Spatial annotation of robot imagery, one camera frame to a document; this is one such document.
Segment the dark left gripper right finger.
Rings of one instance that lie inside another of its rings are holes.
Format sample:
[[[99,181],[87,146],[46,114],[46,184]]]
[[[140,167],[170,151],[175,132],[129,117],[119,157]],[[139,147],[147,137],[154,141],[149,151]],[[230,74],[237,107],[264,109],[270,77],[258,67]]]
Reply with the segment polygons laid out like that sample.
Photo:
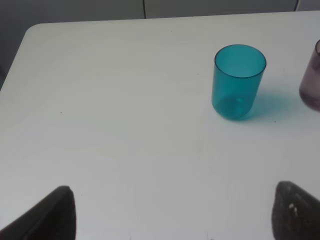
[[[320,201],[291,181],[280,181],[275,189],[271,214],[276,240],[318,240]]]

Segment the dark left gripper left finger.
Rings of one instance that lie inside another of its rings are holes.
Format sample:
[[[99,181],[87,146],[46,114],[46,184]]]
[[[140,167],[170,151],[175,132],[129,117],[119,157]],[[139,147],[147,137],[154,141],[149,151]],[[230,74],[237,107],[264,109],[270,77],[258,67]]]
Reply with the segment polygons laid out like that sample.
[[[0,231],[2,240],[74,240],[77,215],[74,193],[59,186]]]

